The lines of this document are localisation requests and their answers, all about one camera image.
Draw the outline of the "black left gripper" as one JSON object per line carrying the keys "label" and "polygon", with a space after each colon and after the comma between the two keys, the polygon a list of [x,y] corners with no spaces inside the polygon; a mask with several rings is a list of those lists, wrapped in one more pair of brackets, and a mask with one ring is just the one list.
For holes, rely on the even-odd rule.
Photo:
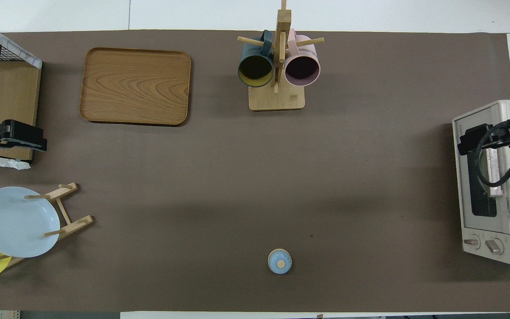
{"label": "black left gripper", "polygon": [[48,140],[44,138],[44,131],[40,128],[20,121],[5,120],[0,123],[0,149],[11,148],[46,152]]}

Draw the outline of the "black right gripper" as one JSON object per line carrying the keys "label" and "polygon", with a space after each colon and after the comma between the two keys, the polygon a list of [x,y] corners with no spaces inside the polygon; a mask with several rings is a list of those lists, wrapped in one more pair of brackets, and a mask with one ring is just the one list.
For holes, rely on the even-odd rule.
{"label": "black right gripper", "polygon": [[460,142],[457,144],[459,155],[464,156],[476,151],[477,145],[483,138],[482,149],[510,147],[510,128],[503,125],[494,129],[493,125],[481,124],[468,129],[460,136]]}

